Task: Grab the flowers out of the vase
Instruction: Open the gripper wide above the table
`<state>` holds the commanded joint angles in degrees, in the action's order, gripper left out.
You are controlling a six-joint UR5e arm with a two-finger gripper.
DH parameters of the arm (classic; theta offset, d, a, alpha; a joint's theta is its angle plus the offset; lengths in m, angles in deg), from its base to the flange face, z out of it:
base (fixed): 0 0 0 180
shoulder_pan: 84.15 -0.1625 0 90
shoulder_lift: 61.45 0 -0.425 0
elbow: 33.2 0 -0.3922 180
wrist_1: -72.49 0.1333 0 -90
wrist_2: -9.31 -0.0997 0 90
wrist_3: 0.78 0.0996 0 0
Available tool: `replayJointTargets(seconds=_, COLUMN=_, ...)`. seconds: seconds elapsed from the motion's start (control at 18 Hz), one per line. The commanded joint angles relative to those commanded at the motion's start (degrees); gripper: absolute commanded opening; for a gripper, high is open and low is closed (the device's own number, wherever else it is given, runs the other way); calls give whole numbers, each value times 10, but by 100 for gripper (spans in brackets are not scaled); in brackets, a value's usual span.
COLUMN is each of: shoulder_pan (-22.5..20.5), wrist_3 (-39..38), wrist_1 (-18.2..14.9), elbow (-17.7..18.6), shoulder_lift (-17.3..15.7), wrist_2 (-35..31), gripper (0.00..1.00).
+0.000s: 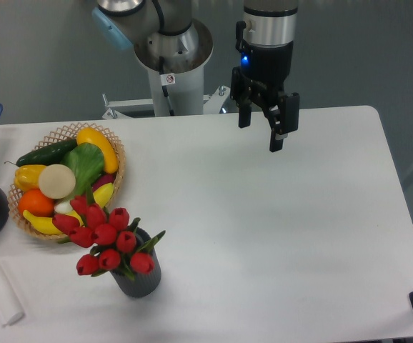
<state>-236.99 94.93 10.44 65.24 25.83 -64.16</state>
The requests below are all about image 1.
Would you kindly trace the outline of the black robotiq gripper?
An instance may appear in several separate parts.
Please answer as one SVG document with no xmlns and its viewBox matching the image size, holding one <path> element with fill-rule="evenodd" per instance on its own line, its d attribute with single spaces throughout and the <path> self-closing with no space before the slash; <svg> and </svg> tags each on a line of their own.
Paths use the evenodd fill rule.
<svg viewBox="0 0 413 343">
<path fill-rule="evenodd" d="M 241 61 L 232 69 L 231 96 L 239 108 L 238 126 L 250 126 L 252 104 L 264 108 L 270 152 L 281 150 L 287 134 L 299 127 L 299 94 L 284 93 L 293 47 L 292 41 L 283 46 L 257 46 L 243 39 L 236 43 Z"/>
</svg>

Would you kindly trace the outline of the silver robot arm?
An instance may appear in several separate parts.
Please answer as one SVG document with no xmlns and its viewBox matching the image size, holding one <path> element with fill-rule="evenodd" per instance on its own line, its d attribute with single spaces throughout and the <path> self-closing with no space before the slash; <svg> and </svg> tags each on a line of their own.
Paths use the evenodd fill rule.
<svg viewBox="0 0 413 343">
<path fill-rule="evenodd" d="M 232 69 L 229 95 L 241 128 L 250 125 L 253 106 L 262 110 L 272 152 L 299 126 L 300 97 L 284 89 L 297 12 L 296 1 L 245 1 L 235 26 L 240 64 Z M 135 51 L 149 76 L 156 116 L 209 112 L 204 65 L 213 52 L 212 35 L 193 17 L 190 1 L 99 1 L 92 17 L 116 48 Z"/>
</svg>

